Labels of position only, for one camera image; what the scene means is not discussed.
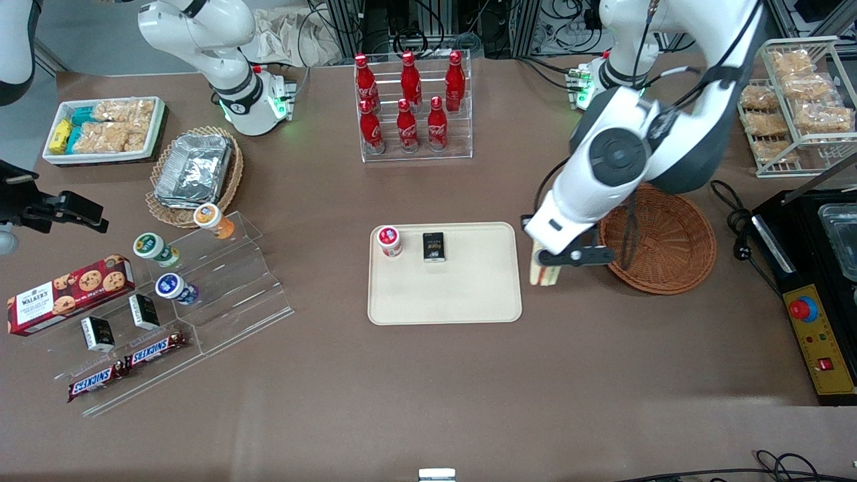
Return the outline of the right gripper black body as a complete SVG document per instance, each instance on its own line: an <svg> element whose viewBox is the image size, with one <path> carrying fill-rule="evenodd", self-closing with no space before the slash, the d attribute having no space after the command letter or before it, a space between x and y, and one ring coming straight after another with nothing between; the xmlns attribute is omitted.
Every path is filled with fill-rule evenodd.
<svg viewBox="0 0 857 482"><path fill-rule="evenodd" d="M2 184L1 224L19 226L35 232L51 232L50 198L35 184Z"/></svg>

